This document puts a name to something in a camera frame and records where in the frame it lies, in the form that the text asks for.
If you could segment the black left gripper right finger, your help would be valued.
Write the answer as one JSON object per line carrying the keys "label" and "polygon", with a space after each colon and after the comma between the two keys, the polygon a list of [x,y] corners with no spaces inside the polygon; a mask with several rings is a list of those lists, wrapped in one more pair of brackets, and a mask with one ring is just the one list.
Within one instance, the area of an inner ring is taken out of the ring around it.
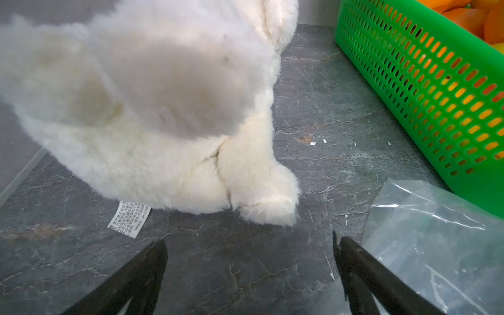
{"label": "black left gripper right finger", "polygon": [[348,236],[334,232],[333,256],[352,314],[442,314]]}

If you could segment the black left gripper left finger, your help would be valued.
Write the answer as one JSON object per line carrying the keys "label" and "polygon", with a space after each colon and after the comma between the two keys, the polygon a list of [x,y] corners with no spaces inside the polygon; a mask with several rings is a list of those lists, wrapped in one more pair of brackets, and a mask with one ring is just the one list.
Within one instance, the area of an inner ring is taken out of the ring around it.
{"label": "black left gripper left finger", "polygon": [[164,240],[150,243],[64,314],[153,314],[167,265]]}

